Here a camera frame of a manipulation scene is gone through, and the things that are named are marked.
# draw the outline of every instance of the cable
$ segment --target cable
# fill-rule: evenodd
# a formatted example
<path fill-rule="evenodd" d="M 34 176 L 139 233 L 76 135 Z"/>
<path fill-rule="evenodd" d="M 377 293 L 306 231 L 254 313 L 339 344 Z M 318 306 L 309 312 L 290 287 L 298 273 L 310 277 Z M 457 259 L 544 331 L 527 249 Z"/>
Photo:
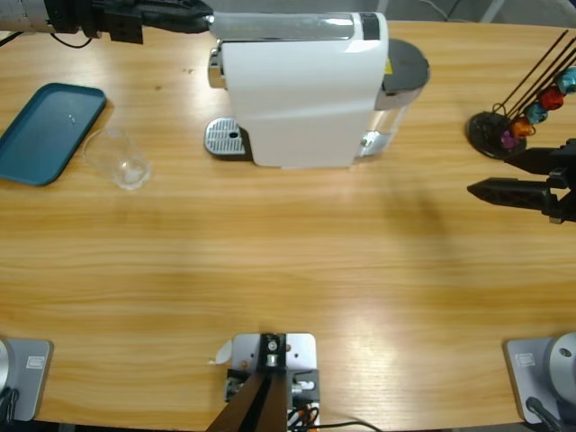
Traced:
<path fill-rule="evenodd" d="M 448 20 L 450 19 L 450 17 L 452 16 L 452 14 L 454 13 L 454 11 L 456 10 L 456 7 L 458 7 L 458 5 L 460 4 L 460 2 L 462 2 L 462 0 L 456 0 L 454 2 L 454 4 L 452 4 L 452 7 L 450 8 L 450 11 L 448 12 Z"/>
<path fill-rule="evenodd" d="M 329 423 L 326 425 L 315 425 L 314 422 L 316 421 L 316 419 L 318 418 L 318 415 L 320 414 L 320 409 L 318 407 L 312 407 L 311 405 L 306 405 L 306 406 L 301 407 L 299 409 L 294 409 L 291 412 L 291 415 L 288 417 L 288 419 L 290 420 L 290 418 L 296 412 L 299 412 L 299 417 L 291 425 L 289 425 L 288 430 L 290 430 L 291 432 L 306 432 L 308 430 L 313 430 L 313 429 L 343 428 L 345 426 L 364 426 L 365 428 L 369 428 L 369 429 L 373 430 L 374 432 L 383 432 L 378 427 L 371 425 L 367 421 L 362 421 L 362 420 L 345 421 L 343 423 Z M 302 425 L 297 426 L 296 423 L 298 423 L 300 421 L 302 422 Z"/>
<path fill-rule="evenodd" d="M 58 36 L 56 36 L 54 33 L 51 33 L 50 36 L 52 37 L 52 39 L 54 39 L 55 41 L 60 42 L 62 45 L 69 47 L 69 48 L 73 48 L 75 50 L 81 50 L 82 48 L 87 47 L 88 45 L 90 45 L 90 42 L 92 42 L 92 39 L 88 39 L 85 43 L 83 43 L 82 45 L 71 45 L 67 42 L 64 42 L 61 38 L 59 38 Z"/>
<path fill-rule="evenodd" d="M 297 426 L 293 430 L 296 432 L 304 432 L 306 430 L 311 429 L 333 429 L 333 428 L 344 428 L 346 426 L 364 426 L 365 428 L 369 428 L 374 432 L 384 432 L 383 430 L 379 429 L 378 427 L 371 425 L 365 421 L 345 421 L 344 423 L 331 423 L 327 425 L 309 425 L 309 426 Z"/>
<path fill-rule="evenodd" d="M 0 47 L 3 47 L 8 42 L 12 42 L 14 39 L 16 39 L 18 36 L 22 34 L 23 31 L 17 31 L 16 33 L 12 33 L 10 36 L 6 38 L 3 38 L 2 40 L 0 40 Z"/>
<path fill-rule="evenodd" d="M 430 6 L 432 9 L 434 9 L 436 12 L 438 12 L 439 14 L 442 15 L 442 18 L 444 18 L 444 21 L 448 21 L 450 19 L 450 17 L 446 14 L 446 12 L 444 12 L 442 9 L 440 9 L 438 6 L 436 6 L 433 2 L 431 2 L 430 0 L 418 0 L 419 3 L 423 3 L 425 5 Z"/>
<path fill-rule="evenodd" d="M 438 12 L 440 15 L 442 15 L 442 18 L 444 18 L 444 21 L 449 21 L 451 23 L 469 23 L 470 22 L 468 20 L 460 20 L 460 19 L 451 20 L 450 16 L 452 15 L 452 12 L 454 11 L 454 8 L 455 8 L 454 6 L 453 6 L 452 10 L 450 10 L 450 13 L 446 13 L 442 9 L 440 9 L 438 6 L 436 6 L 434 4 L 434 2 L 432 2 L 431 0 L 418 0 L 418 2 L 423 3 L 424 5 L 430 6 L 432 9 L 434 9 L 436 12 Z"/>

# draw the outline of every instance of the orange capsule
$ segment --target orange capsule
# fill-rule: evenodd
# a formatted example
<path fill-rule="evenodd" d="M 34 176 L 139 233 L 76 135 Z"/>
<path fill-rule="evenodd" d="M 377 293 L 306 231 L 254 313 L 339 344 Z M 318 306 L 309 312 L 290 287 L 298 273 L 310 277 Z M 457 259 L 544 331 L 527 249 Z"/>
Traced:
<path fill-rule="evenodd" d="M 524 116 L 515 119 L 512 124 L 510 124 L 510 131 L 514 138 L 525 138 L 536 133 L 534 126 L 530 124 L 530 121 Z"/>

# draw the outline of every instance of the glass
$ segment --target glass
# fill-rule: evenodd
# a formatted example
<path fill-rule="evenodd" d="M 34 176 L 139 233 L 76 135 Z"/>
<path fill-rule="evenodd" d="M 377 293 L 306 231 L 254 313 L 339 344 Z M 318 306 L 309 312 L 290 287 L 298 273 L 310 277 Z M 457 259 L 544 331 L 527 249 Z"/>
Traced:
<path fill-rule="evenodd" d="M 120 129 L 98 130 L 82 149 L 85 161 L 129 191 L 144 185 L 152 167 L 131 138 Z"/>

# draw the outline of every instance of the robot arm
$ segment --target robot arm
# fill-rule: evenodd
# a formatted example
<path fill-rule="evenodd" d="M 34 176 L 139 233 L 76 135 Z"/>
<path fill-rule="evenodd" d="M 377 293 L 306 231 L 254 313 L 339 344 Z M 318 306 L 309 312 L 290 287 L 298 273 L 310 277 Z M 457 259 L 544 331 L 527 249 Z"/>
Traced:
<path fill-rule="evenodd" d="M 142 26 L 201 33 L 213 10 L 200 0 L 2 0 L 0 31 L 110 33 L 113 41 L 142 43 Z"/>

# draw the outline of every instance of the black cable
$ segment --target black cable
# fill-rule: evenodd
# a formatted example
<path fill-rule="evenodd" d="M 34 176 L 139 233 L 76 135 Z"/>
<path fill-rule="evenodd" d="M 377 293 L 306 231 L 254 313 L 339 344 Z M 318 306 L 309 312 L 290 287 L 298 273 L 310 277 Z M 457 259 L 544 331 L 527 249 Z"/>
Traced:
<path fill-rule="evenodd" d="M 448 12 L 448 14 L 446 15 L 446 20 L 449 21 L 450 18 L 452 17 L 452 14 L 454 13 L 454 11 L 456 10 L 456 7 L 458 7 L 458 5 L 460 4 L 460 2 L 462 2 L 462 0 L 456 0 L 454 2 L 454 4 L 452 4 L 452 7 L 450 8 L 450 12 Z"/>
<path fill-rule="evenodd" d="M 3 47 L 8 42 L 12 42 L 14 39 L 16 39 L 21 34 L 23 34 L 23 31 L 17 31 L 16 33 L 11 34 L 7 38 L 0 40 L 0 47 Z"/>
<path fill-rule="evenodd" d="M 61 38 L 59 38 L 58 36 L 56 36 L 54 33 L 51 33 L 50 36 L 52 37 L 52 39 L 54 39 L 55 41 L 60 42 L 62 45 L 69 47 L 69 48 L 73 48 L 75 50 L 81 50 L 82 48 L 87 47 L 88 45 L 90 45 L 90 42 L 92 42 L 92 39 L 88 39 L 85 43 L 83 43 L 82 45 L 71 45 L 67 42 L 64 42 Z"/>
<path fill-rule="evenodd" d="M 364 426 L 365 428 L 369 428 L 374 432 L 384 432 L 383 430 L 379 429 L 378 427 L 371 425 L 365 421 L 345 421 L 344 423 L 331 423 L 327 425 L 308 425 L 308 426 L 297 426 L 294 427 L 292 430 L 296 432 L 305 432 L 306 430 L 311 429 L 332 429 L 332 428 L 344 428 L 346 426 Z"/>

